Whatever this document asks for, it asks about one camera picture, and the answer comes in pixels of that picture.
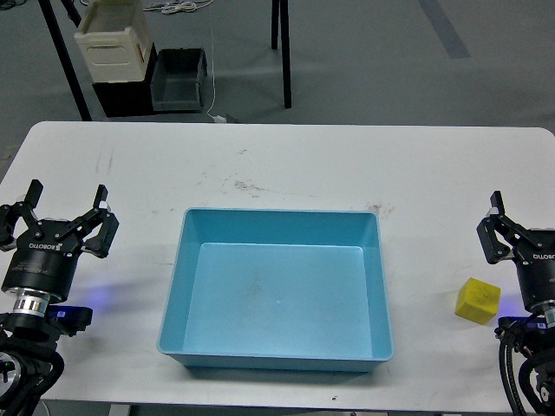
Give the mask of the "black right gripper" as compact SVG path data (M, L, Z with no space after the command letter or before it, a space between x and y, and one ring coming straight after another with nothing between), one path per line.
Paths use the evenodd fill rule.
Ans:
M554 230L525 229L505 211L501 191L490 197L491 208L476 231L486 261L513 260L526 311L544 311L554 304Z

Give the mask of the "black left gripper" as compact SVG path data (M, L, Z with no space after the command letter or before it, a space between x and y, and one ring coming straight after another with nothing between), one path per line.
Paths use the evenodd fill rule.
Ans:
M30 289L50 295L51 302L68 299L81 250L98 258L108 256L119 227L107 202L108 189L98 185L92 208L72 221L36 218L43 185L32 179L24 199L1 205L1 251L16 247L2 291ZM17 240L16 223L22 219L28 230Z

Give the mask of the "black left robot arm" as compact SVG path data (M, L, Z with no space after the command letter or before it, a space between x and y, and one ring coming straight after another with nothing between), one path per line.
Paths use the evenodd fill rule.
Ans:
M73 220L37 218L42 189L34 179L23 200L1 207L1 249L14 252L1 290L15 297L13 309L1 315L3 415L31 415L61 377L59 338L92 322L92 309L65 303L79 256L106 257L119 226L104 185L91 209Z

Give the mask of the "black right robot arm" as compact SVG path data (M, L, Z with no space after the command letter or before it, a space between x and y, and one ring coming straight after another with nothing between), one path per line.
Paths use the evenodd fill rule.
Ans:
M526 229L505 212L501 192L477 226L486 261L516 268L527 317L498 319L501 383L514 415L528 402L538 415L554 414L554 230Z

